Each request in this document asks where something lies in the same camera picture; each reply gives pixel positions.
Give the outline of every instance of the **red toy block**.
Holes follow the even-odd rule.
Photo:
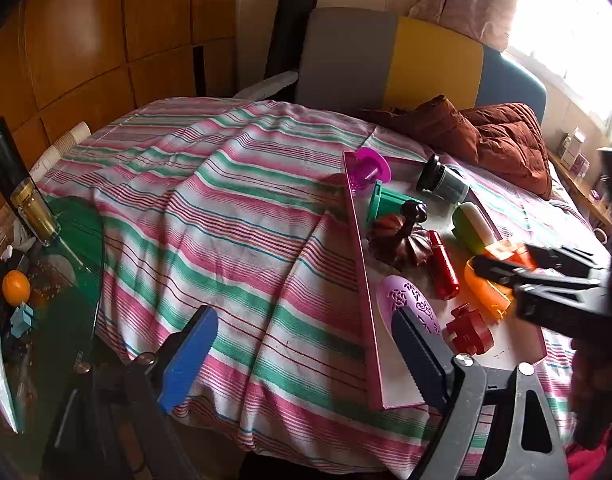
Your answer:
[[[471,309],[468,303],[464,303],[451,314],[455,319],[446,325],[446,330],[449,334],[454,333],[452,344],[457,352],[476,355],[492,348],[492,334],[478,309]]]

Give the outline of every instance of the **silver screw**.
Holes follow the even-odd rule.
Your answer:
[[[137,357],[137,362],[142,366],[150,366],[157,360],[157,356],[153,354],[153,352],[144,352],[139,354]]]
[[[455,355],[455,361],[457,361],[462,366],[472,366],[474,363],[474,359],[468,354]]]
[[[530,363],[519,363],[518,368],[524,375],[532,375],[535,372],[535,368]]]
[[[72,367],[72,369],[75,370],[75,373],[82,375],[87,374],[91,368],[90,363],[86,363],[85,361],[75,363],[75,365]]]

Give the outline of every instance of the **red metallic cylinder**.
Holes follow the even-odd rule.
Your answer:
[[[428,231],[433,248],[433,257],[428,262],[433,277],[435,294],[440,300],[451,300],[459,293],[459,280],[451,259],[448,257],[441,236],[436,231]]]

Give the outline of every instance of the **bed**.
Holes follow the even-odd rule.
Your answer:
[[[97,334],[122,359],[158,348],[201,304],[217,309],[217,339],[179,421],[326,472],[407,478],[439,416],[367,407],[341,175],[342,152],[360,146],[414,160],[431,152],[335,112],[173,98],[99,130],[40,187],[87,198],[102,214]],[[503,235],[608,257],[557,181],[545,202],[461,166]],[[566,441],[572,352],[567,338],[544,338],[537,372]],[[476,469],[490,420],[480,420],[464,473]]]

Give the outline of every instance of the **orange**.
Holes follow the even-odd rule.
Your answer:
[[[30,298],[30,282],[23,272],[10,270],[1,282],[4,299],[12,306],[19,306]]]

